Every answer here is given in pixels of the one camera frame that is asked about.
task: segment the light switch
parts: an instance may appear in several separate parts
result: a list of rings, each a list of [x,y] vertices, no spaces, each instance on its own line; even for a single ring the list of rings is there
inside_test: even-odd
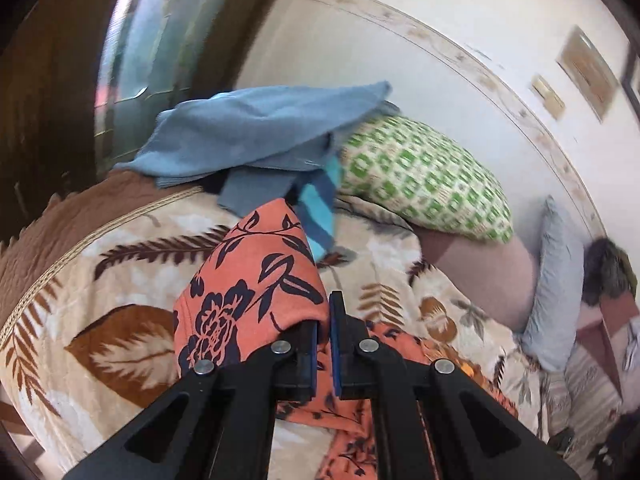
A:
[[[618,80],[580,27],[572,31],[558,63],[602,121],[613,101]]]
[[[541,75],[537,75],[531,82],[531,89],[542,98],[543,105],[552,117],[557,121],[564,113],[564,103],[558,94],[549,86],[549,83]]]

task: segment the blue striped fabric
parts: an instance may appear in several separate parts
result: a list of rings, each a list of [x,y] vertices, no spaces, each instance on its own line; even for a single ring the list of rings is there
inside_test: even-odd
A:
[[[334,245],[334,197],[341,177],[340,161],[333,156],[322,170],[308,174],[294,208],[316,262]]]

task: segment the wooden frame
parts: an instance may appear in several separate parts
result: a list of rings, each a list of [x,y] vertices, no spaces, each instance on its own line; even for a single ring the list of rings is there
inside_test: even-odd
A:
[[[640,121],[640,49],[635,48],[632,43],[629,44],[625,71],[620,83]]]

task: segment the blanket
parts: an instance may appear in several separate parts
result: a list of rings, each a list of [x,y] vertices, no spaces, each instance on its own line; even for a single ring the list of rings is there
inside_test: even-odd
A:
[[[63,470],[177,380],[175,300],[238,222],[198,187],[146,202],[161,191],[144,182],[149,193],[140,206],[116,218],[109,210],[107,221],[92,213],[103,196],[114,196],[113,189],[52,206],[0,259],[0,281],[10,285],[2,298],[10,314],[0,336],[0,381]],[[75,214],[65,222],[57,209],[67,201]],[[121,207],[111,199],[103,212],[108,205]],[[398,216],[354,198],[343,197],[335,206],[336,243],[318,262],[324,289],[343,290],[351,315],[449,345],[474,374],[500,388],[515,403],[519,420],[537,432],[539,371],[511,332],[470,306],[446,276],[422,261],[418,238]],[[70,232],[86,234],[71,244]],[[13,269],[24,271],[21,280]],[[314,478],[332,432],[277,421],[272,478]]]

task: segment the framed picture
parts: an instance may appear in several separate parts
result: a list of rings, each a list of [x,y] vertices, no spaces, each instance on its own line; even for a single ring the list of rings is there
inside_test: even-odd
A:
[[[629,45],[625,73],[622,76],[622,88],[640,121],[640,56],[633,44]]]
[[[574,27],[558,64],[574,82],[600,122],[611,108],[618,80],[580,27]]]

